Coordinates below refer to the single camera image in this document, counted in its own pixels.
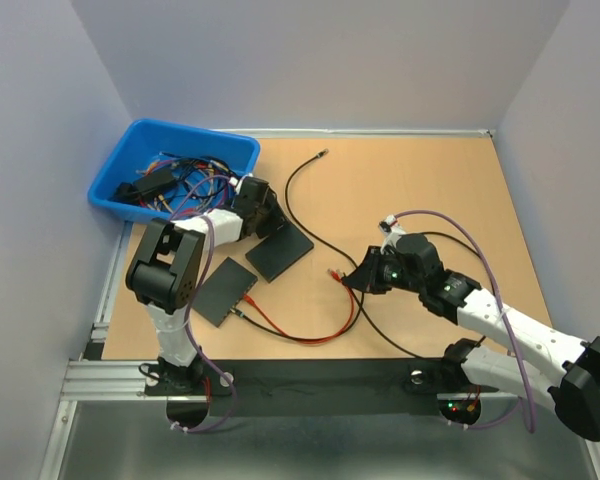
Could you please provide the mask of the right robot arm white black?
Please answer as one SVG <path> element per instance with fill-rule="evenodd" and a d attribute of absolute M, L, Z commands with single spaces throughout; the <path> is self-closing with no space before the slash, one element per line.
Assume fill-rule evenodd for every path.
<path fill-rule="evenodd" d="M 368 248 L 343 279 L 346 287 L 380 295 L 417 294 L 432 314 L 506 348 L 500 354 L 470 342 L 449 347 L 440 366 L 443 384 L 493 387 L 542 406 L 576 435 L 600 441 L 600 336 L 584 340 L 547 326 L 500 301 L 470 277 L 446 268 L 422 234 L 391 234 Z"/>

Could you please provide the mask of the blue plastic bin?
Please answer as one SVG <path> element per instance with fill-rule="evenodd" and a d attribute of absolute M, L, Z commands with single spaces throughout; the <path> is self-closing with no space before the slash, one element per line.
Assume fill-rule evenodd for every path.
<path fill-rule="evenodd" d="M 240 176 L 251 173 L 260 154 L 260 144 L 252 137 L 222 131 L 169 123 L 156 119 L 133 122 L 92 182 L 89 203 L 124 221 L 146 224 L 155 217 L 167 218 L 166 212 L 124 204 L 112 200 L 116 188 L 131 183 L 157 159 L 167 153 L 177 156 L 213 156 L 225 161 Z"/>

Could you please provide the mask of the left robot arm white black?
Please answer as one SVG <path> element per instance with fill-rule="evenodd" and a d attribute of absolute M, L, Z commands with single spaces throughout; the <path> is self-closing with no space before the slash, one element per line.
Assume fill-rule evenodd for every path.
<path fill-rule="evenodd" d="M 126 287 L 146 307 L 155 329 L 159 355 L 156 382 L 169 382 L 179 393 L 195 392 L 203 367 L 191 341 L 188 317 L 211 258 L 219 245 L 255 235 L 260 239 L 286 226 L 277 194 L 270 184 L 251 175 L 230 180 L 234 196 L 221 206 L 185 220 L 154 218 L 147 224 L 126 274 Z"/>

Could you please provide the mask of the black network switch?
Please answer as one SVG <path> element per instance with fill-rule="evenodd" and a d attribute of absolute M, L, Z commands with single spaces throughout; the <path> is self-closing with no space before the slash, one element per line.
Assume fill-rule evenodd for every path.
<path fill-rule="evenodd" d="M 245 258 L 271 283 L 313 248 L 314 243 L 296 225 L 289 223 L 249 250 Z"/>
<path fill-rule="evenodd" d="M 193 310 L 219 328 L 257 282 L 257 276 L 231 258 L 226 258 L 200 287 Z"/>

